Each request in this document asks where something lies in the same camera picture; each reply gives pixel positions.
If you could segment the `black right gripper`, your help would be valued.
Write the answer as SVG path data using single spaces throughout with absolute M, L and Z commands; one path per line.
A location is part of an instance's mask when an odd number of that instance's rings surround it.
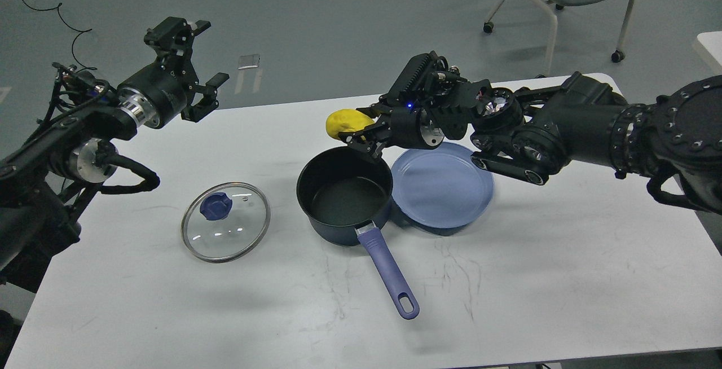
M 435 124 L 423 108 L 394 108 L 386 104 L 371 104 L 358 108 L 373 125 L 354 132 L 340 132 L 338 137 L 351 150 L 367 159 L 381 159 L 386 146 L 406 150 L 433 150 L 444 141 L 443 130 Z

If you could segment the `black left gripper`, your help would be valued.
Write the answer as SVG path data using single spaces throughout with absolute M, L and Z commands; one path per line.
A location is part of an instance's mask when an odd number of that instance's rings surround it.
M 137 126 L 163 128 L 179 113 L 197 123 L 219 107 L 218 89 L 230 75 L 219 72 L 199 85 L 191 63 L 195 37 L 210 27 L 208 20 L 166 17 L 147 30 L 144 43 L 155 51 L 155 61 L 117 88 L 121 109 Z

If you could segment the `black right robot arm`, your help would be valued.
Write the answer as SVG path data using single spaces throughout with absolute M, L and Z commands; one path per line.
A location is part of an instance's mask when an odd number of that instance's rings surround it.
M 579 72 L 559 86 L 529 89 L 468 81 L 436 52 L 410 58 L 377 103 L 356 110 L 359 126 L 328 134 L 367 158 L 384 148 L 433 150 L 468 127 L 472 163 L 490 173 L 547 183 L 570 161 L 647 178 L 660 204 L 720 214 L 720 76 L 694 81 L 654 104 L 629 104 L 609 84 Z

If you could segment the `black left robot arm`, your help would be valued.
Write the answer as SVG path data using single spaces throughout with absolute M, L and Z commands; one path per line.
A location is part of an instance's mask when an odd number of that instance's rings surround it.
M 208 20 L 167 17 L 144 43 L 156 58 L 114 87 L 82 70 L 54 63 L 51 101 L 28 140 L 2 160 L 2 283 L 36 293 L 54 256 L 79 242 L 80 216 L 97 195 L 154 191 L 159 176 L 118 153 L 145 126 L 173 118 L 199 122 L 219 107 L 229 76 L 205 84 L 192 64 L 193 43 Z

